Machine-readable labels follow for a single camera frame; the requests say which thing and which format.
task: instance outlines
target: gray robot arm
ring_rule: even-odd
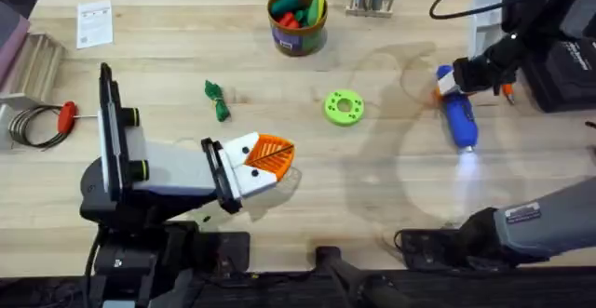
[[[494,213],[501,246],[538,258],[596,247],[596,178]]]

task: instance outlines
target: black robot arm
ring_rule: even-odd
[[[509,1],[504,9],[503,29],[508,32],[497,43],[473,59],[454,61],[452,87],[473,93],[492,88],[498,95],[527,54],[547,50],[555,40],[574,41],[596,37],[596,3],[593,0]]]

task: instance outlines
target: green donut toy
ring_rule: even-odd
[[[364,100],[349,89],[338,89],[329,94],[323,110],[334,124],[342,127],[356,124],[364,115]]]

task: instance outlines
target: white label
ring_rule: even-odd
[[[76,48],[95,47],[114,41],[112,3],[79,4],[76,18]]]

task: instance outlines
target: wooden workbench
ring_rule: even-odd
[[[596,132],[583,126],[594,113],[542,114],[522,86],[515,107],[491,93],[473,97],[477,160],[458,157],[430,91],[437,65],[465,54],[467,20],[431,20],[433,0],[396,0],[389,20],[347,17],[346,0],[328,0],[326,45],[304,58],[275,49],[267,0],[111,0],[115,43],[76,50],[76,5],[93,1],[100,0],[39,0],[34,9],[32,31],[68,50],[55,102],[74,100],[81,114],[94,114],[106,61],[152,141],[196,148],[205,137],[254,130],[294,141],[293,168],[276,190],[246,201],[236,216],[215,205],[182,215],[212,216],[206,230],[250,232],[252,270],[309,268],[320,245],[340,247],[359,267],[401,268],[390,252],[399,228],[459,223],[594,174]],[[466,6],[448,0],[439,11]],[[230,121],[216,121],[205,79],[224,87]],[[337,88],[366,101],[353,127],[322,114],[321,101]],[[53,123],[35,133],[51,134]],[[88,119],[49,151],[0,154],[0,276],[83,272],[95,227],[79,217],[79,179],[98,142]],[[548,265],[593,264],[593,252]]]

